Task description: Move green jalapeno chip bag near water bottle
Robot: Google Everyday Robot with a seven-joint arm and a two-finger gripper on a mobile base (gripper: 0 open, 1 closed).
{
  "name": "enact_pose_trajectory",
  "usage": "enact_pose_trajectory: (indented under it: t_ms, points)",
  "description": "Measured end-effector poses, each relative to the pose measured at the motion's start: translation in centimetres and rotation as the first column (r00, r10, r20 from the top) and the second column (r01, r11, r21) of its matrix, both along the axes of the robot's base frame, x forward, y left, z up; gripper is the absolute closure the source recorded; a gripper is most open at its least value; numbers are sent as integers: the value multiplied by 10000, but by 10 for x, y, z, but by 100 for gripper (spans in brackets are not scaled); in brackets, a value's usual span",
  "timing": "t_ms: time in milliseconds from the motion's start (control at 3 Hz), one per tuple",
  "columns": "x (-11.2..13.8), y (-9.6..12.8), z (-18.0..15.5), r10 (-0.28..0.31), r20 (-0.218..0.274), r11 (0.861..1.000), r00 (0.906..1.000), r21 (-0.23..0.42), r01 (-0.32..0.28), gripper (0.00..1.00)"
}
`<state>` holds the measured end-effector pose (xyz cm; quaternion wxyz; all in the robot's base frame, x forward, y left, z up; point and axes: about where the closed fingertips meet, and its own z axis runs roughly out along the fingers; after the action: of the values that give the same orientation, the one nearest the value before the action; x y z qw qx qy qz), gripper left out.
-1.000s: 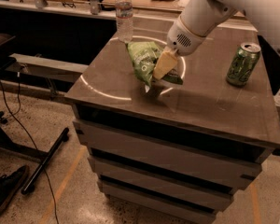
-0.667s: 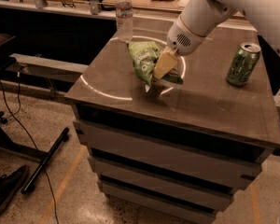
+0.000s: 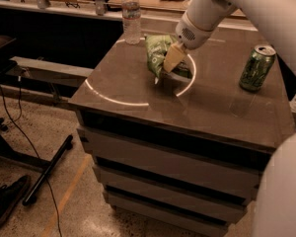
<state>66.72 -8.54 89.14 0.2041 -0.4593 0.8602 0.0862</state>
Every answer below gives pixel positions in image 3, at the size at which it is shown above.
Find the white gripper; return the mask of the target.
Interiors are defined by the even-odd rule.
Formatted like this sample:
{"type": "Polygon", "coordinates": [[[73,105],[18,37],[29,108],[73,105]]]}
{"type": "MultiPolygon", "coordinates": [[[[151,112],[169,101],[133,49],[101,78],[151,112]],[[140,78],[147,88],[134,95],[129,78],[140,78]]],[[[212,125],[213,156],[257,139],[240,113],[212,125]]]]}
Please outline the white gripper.
{"type": "Polygon", "coordinates": [[[165,56],[164,69],[170,73],[185,57],[185,49],[201,47],[212,35],[214,24],[203,17],[185,12],[176,26],[178,41],[173,43],[165,56]]]}

